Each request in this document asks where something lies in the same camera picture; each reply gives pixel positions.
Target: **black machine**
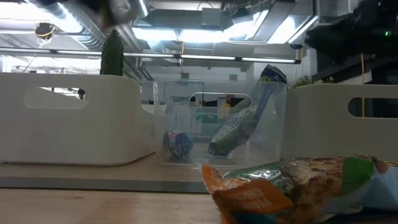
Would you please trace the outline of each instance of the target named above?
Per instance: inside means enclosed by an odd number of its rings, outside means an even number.
[[[336,63],[348,57],[398,53],[398,0],[362,0],[352,14],[332,25],[307,31],[305,43]]]

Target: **clear plastic container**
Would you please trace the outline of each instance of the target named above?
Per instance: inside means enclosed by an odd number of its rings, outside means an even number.
[[[231,168],[278,161],[286,91],[287,85],[279,82],[154,82],[158,160],[170,165]],[[230,97],[228,108],[225,102]],[[184,149],[173,144],[176,139]]]

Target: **green plant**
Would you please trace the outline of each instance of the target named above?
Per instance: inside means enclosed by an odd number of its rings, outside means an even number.
[[[101,75],[123,76],[123,42],[116,30],[106,39],[101,54]]]
[[[326,79],[326,81],[323,81],[323,80],[313,80],[312,77],[305,75],[303,77],[298,78],[296,83],[290,85],[287,90],[290,91],[300,86],[319,84],[319,83],[333,83],[333,77],[329,77]]]

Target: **plastic wrapper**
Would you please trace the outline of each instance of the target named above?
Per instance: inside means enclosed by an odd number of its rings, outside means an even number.
[[[398,167],[371,156],[294,159],[228,172],[201,167],[227,223],[320,223],[398,211]]]
[[[163,135],[163,149],[177,159],[182,159],[193,148],[191,137],[179,131],[166,130]]]
[[[208,153],[214,156],[227,156],[236,147],[249,140],[274,91],[271,85],[268,85],[269,82],[287,83],[286,76],[280,70],[267,65],[250,94],[250,99],[246,98],[238,103],[232,111],[239,111],[231,115],[211,137]]]

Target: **cactus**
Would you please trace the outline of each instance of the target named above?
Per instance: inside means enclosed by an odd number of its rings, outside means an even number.
[[[101,54],[101,75],[123,76],[124,47],[116,30],[106,39]]]

